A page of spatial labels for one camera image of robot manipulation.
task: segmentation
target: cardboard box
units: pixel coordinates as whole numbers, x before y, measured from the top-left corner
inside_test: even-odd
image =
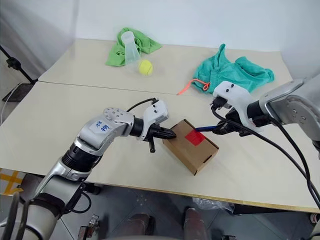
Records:
[[[194,126],[186,119],[171,128],[176,138],[164,139],[162,142],[181,162],[196,175],[217,154],[219,147],[196,132]]]

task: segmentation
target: cable connector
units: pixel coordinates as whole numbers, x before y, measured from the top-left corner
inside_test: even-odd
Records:
[[[222,96],[217,96],[211,104],[211,110],[217,110],[220,107],[223,107],[227,103],[227,99],[223,98]]]

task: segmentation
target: teal cloth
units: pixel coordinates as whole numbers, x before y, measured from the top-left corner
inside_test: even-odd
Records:
[[[204,85],[194,81],[192,84],[199,91],[212,94],[221,82],[229,81],[252,92],[275,79],[272,70],[250,62],[245,56],[239,57],[235,63],[230,62],[225,56],[225,47],[221,44],[217,54],[203,61],[196,69],[194,79],[210,82],[209,88],[204,91]]]
[[[125,45],[121,40],[121,35],[127,31],[133,32],[135,45],[140,55],[141,52],[150,54],[162,47],[160,43],[157,43],[156,41],[147,37],[142,32],[129,27],[124,27],[116,37],[117,42],[109,52],[108,59],[105,63],[106,65],[117,67],[125,65]]]

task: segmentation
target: black tripod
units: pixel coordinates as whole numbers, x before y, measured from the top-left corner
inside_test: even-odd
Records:
[[[13,90],[11,90],[3,99],[4,102],[12,102],[12,103],[19,103],[24,99],[24,97],[30,92],[30,90],[33,88],[35,83],[38,81],[38,79],[32,79],[21,67],[21,63],[14,57],[10,56],[6,50],[3,49],[2,46],[0,46],[0,50],[4,53],[4,55],[8,58],[8,68],[13,68],[14,70],[20,71],[26,79],[30,83],[22,83],[20,84],[12,93]]]

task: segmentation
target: white backdrop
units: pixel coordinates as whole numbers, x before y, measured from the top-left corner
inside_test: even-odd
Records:
[[[320,0],[0,0],[0,6],[1,44],[20,39],[6,43],[18,57],[32,56],[39,73],[75,36],[115,40],[122,27],[162,44],[281,51],[293,78],[320,72]],[[3,31],[3,19],[11,31]]]

